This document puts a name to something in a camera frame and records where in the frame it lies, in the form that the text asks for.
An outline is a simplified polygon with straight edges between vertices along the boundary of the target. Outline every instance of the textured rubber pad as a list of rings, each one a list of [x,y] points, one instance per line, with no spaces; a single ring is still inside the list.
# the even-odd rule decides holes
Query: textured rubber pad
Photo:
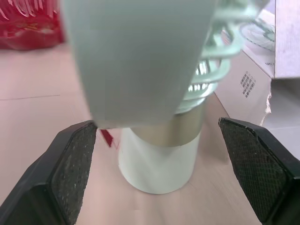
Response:
[[[293,224],[300,205],[289,216],[282,207],[299,201],[300,162],[265,128],[228,118],[221,118],[219,126],[233,171],[258,219],[278,224],[284,216],[283,224]]]
[[[74,225],[83,203],[97,127],[59,132],[0,206],[0,225]]]

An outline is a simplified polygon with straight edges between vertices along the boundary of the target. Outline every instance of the red packaging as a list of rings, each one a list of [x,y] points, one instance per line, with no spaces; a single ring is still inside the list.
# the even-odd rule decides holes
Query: red packaging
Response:
[[[63,42],[59,0],[0,0],[0,48],[32,50]]]

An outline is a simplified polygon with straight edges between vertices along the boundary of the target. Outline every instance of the wooden floor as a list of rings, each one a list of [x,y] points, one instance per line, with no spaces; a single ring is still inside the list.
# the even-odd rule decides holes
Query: wooden floor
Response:
[[[0,75],[0,204],[60,130],[90,119],[70,55],[65,48],[51,51],[38,57],[0,52],[5,72]],[[221,116],[226,112],[213,95],[206,105],[193,176],[181,190],[166,195],[130,186],[118,169],[118,151],[98,135],[77,224],[260,224],[233,174],[218,128]],[[118,141],[120,130],[112,134]]]

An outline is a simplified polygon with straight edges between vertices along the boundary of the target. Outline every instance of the cardboard box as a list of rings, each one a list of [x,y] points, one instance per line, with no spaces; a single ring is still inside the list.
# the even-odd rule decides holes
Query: cardboard box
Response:
[[[300,1],[276,1],[276,75],[300,77]]]
[[[275,24],[275,16],[270,12],[262,11],[259,18],[270,27]],[[241,26],[246,46],[232,59],[231,70],[220,82],[216,95],[231,118],[267,128],[300,159],[300,80],[283,79],[275,73],[278,52],[275,43],[271,45],[265,38],[271,32],[266,34],[256,25]]]

